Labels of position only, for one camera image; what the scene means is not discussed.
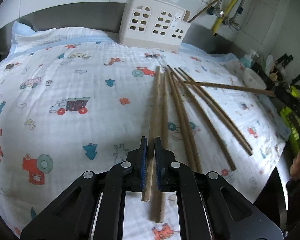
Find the person right hand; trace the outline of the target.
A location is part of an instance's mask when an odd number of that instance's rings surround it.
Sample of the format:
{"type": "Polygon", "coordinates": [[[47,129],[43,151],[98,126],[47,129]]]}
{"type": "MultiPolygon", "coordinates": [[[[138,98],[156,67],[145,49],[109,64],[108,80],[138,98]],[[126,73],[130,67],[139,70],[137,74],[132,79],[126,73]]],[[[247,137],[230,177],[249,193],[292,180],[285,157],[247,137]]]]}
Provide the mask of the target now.
{"type": "Polygon", "coordinates": [[[290,167],[290,176],[293,180],[300,180],[300,151],[293,159],[293,163],[290,167]]]}

